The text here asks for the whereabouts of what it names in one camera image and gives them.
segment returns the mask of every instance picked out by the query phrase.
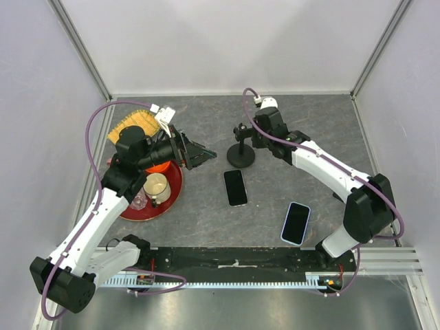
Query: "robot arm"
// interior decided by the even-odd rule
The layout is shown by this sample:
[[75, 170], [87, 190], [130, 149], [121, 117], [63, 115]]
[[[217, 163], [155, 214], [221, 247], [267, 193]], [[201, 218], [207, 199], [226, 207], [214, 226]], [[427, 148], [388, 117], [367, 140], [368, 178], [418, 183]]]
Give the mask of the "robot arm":
[[[322, 264], [331, 262], [360, 243], [368, 243], [393, 222], [395, 215], [385, 202], [365, 185], [354, 180], [354, 177], [360, 177], [369, 182], [394, 203], [391, 185], [385, 176], [378, 174], [371, 177], [356, 171], [323, 151], [304, 133], [289, 131], [274, 98], [267, 97], [257, 101], [259, 110], [255, 113], [254, 121], [260, 129], [275, 138], [313, 149], [316, 153], [273, 141], [254, 128], [246, 128], [242, 124], [234, 129], [236, 139], [252, 137], [254, 148], [267, 148], [274, 157], [313, 175], [333, 191], [333, 196], [346, 204], [343, 224], [316, 246], [322, 253]], [[347, 175], [330, 164], [325, 157], [321, 157], [324, 155], [351, 174]]]
[[[90, 302], [97, 287], [119, 271], [133, 266], [150, 245], [134, 235], [124, 237], [119, 244], [95, 259], [92, 254], [111, 224], [133, 201], [146, 181], [144, 170], [169, 160], [188, 170], [215, 158], [216, 153], [189, 140], [185, 133], [167, 127], [167, 138], [154, 142], [142, 128], [130, 126], [122, 130], [116, 143], [116, 154], [102, 178], [102, 199], [96, 211], [98, 192], [90, 207], [69, 236], [47, 259], [36, 257], [30, 271], [40, 294], [60, 255], [64, 256], [50, 283], [47, 297], [64, 308], [78, 313]], [[93, 219], [74, 240], [79, 229], [93, 213]], [[68, 253], [66, 246], [74, 241]]]

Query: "smartphone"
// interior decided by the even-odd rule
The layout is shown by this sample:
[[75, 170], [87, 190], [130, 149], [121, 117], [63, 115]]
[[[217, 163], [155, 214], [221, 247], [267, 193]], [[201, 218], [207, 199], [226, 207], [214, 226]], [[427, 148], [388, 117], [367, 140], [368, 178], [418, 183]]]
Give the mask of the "smartphone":
[[228, 194], [229, 205], [241, 206], [248, 203], [248, 194], [246, 193], [245, 182], [241, 170], [226, 171], [225, 177], [226, 192]]
[[290, 203], [286, 220], [284, 221], [283, 231], [281, 232], [281, 239], [293, 245], [303, 244], [309, 216], [309, 206], [295, 202]]

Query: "red plate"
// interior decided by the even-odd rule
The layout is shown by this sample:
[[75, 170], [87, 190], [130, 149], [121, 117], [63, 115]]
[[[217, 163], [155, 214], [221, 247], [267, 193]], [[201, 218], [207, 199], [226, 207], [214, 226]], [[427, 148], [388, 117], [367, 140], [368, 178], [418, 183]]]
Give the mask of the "red plate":
[[152, 218], [156, 218], [158, 215], [166, 212], [174, 204], [174, 202], [180, 195], [180, 191], [182, 190], [182, 183], [184, 181], [182, 170], [176, 162], [171, 162], [171, 166], [168, 168], [168, 170], [166, 170], [166, 172], [162, 174], [166, 176], [168, 182], [170, 183], [170, 198], [168, 198], [168, 200], [164, 203], [161, 203], [158, 207], [154, 208], [151, 206], [151, 200], [147, 197], [148, 203], [143, 209], [134, 210], [128, 207], [120, 215], [123, 219], [131, 221], [147, 221]]

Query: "mug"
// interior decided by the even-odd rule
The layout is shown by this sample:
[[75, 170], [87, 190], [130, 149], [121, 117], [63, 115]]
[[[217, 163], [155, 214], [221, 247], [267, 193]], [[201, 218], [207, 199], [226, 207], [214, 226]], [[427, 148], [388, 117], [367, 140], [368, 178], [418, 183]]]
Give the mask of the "mug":
[[171, 196], [171, 188], [166, 176], [161, 173], [153, 173], [146, 177], [144, 190], [151, 199], [152, 207], [156, 208]]

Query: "white wall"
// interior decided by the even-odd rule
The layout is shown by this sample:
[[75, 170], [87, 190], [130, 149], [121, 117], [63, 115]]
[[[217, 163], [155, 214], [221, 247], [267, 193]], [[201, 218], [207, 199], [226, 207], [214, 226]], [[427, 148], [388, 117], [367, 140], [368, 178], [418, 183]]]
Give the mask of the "white wall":
[[440, 307], [440, 2], [413, 1], [358, 104]]
[[63, 0], [114, 94], [349, 91], [399, 0]]
[[103, 102], [49, 4], [0, 11], [0, 324], [30, 329], [29, 266], [72, 226], [86, 173], [87, 117]]

